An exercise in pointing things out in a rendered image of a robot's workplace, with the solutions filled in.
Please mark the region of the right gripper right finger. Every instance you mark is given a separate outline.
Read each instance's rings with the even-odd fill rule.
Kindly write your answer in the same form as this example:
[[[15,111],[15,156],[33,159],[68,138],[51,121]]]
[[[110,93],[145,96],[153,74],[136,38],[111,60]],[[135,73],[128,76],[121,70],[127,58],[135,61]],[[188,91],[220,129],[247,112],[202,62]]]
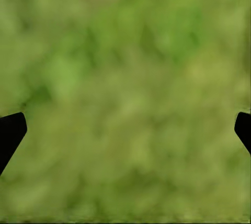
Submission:
[[[234,131],[251,154],[251,114],[239,112],[235,121]]]

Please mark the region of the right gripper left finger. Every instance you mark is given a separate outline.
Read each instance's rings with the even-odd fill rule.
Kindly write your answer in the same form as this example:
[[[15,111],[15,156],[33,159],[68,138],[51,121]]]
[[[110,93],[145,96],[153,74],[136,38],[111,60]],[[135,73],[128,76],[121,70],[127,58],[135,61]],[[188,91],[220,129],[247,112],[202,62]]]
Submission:
[[[26,132],[27,125],[22,112],[0,117],[0,175]]]

